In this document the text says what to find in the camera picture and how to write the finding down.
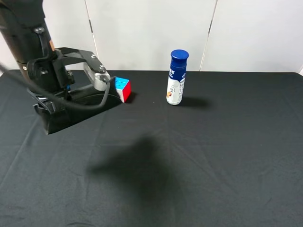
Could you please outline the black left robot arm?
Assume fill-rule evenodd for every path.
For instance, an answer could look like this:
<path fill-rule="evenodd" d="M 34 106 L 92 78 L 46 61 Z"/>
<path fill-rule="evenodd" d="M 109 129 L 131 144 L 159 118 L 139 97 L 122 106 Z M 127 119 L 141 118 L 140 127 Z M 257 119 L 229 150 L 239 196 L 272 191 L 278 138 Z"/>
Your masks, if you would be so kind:
<path fill-rule="evenodd" d="M 40 0 L 3 0 L 0 32 L 18 63 L 22 83 L 35 99 L 47 134 L 125 102 L 118 79 L 90 51 L 55 48 Z"/>

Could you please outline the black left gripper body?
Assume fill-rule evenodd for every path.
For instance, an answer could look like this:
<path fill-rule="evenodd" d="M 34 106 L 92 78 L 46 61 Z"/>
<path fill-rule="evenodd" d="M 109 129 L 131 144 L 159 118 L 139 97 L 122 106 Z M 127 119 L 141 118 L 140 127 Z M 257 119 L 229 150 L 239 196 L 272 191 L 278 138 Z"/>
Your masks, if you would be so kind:
<path fill-rule="evenodd" d="M 70 85 L 75 83 L 73 74 L 67 71 L 66 66 L 75 63 L 74 57 L 62 53 L 26 53 L 19 59 L 19 66 L 28 82 L 66 101 L 71 99 Z M 38 114 L 65 114 L 73 111 L 34 89 L 29 88 L 28 92 L 36 101 L 34 110 Z"/>

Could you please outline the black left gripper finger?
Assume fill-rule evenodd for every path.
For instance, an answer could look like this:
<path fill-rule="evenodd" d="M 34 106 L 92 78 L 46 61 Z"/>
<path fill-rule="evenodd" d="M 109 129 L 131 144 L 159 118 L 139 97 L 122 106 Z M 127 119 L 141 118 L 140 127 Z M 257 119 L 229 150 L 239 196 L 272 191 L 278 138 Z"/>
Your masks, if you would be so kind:
<path fill-rule="evenodd" d="M 59 132 L 122 103 L 113 81 L 106 85 L 105 91 L 87 85 L 70 91 L 67 97 L 65 102 L 69 104 L 37 99 L 34 110 L 46 134 Z"/>
<path fill-rule="evenodd" d="M 101 68 L 105 68 L 93 52 L 67 47 L 58 48 L 56 51 L 58 53 L 58 58 L 55 60 L 55 69 L 65 68 L 66 65 L 85 62 L 94 72 L 101 72 Z"/>

